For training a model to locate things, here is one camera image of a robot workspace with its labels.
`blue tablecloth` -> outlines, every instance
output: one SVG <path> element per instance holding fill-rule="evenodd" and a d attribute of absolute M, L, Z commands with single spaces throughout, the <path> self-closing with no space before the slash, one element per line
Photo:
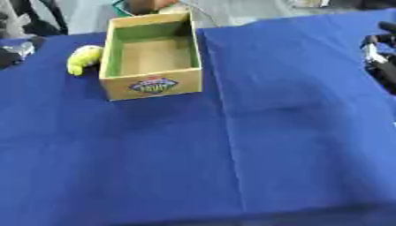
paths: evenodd
<path fill-rule="evenodd" d="M 203 93 L 124 102 L 65 72 L 103 34 L 49 39 L 0 72 L 0 225 L 393 225 L 394 106 L 359 45 L 394 15 L 200 30 Z"/>

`cable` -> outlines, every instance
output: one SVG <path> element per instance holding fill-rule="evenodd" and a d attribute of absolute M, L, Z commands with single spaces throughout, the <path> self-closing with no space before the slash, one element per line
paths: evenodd
<path fill-rule="evenodd" d="M 195 8 L 197 11 L 199 11 L 200 13 L 202 13 L 203 15 L 208 17 L 214 26 L 219 26 L 218 23 L 216 22 L 216 20 L 210 14 L 208 14 L 205 10 L 203 10 L 199 5 L 188 3 L 187 0 L 180 0 L 180 2 L 182 4 L 185 4 L 187 6 Z"/>

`toy banana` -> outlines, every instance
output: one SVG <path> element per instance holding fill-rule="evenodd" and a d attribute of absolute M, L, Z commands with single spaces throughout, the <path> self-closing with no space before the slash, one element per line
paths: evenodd
<path fill-rule="evenodd" d="M 103 47 L 100 46 L 83 46 L 76 49 L 67 60 L 67 71 L 74 75 L 80 76 L 84 67 L 99 64 L 102 58 Z"/>

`floor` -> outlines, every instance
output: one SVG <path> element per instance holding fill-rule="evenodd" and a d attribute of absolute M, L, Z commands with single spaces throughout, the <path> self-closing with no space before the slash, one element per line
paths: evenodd
<path fill-rule="evenodd" d="M 292 17 L 317 13 L 345 11 L 357 5 L 360 0 L 331 0 L 340 8 L 328 9 L 294 9 L 291 0 L 185 0 L 199 6 L 194 9 L 198 27 L 237 26 L 258 19 Z M 49 22 L 56 24 L 49 12 L 37 0 L 32 0 L 35 9 Z M 111 8 L 111 0 L 58 0 L 63 14 L 69 24 L 71 34 L 103 32 L 108 20 L 117 17 Z"/>

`cardboard box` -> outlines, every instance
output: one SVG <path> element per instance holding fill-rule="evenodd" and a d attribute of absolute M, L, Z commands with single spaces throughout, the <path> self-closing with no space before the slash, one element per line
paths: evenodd
<path fill-rule="evenodd" d="M 112 19 L 100 80 L 113 101 L 201 92 L 190 13 Z"/>

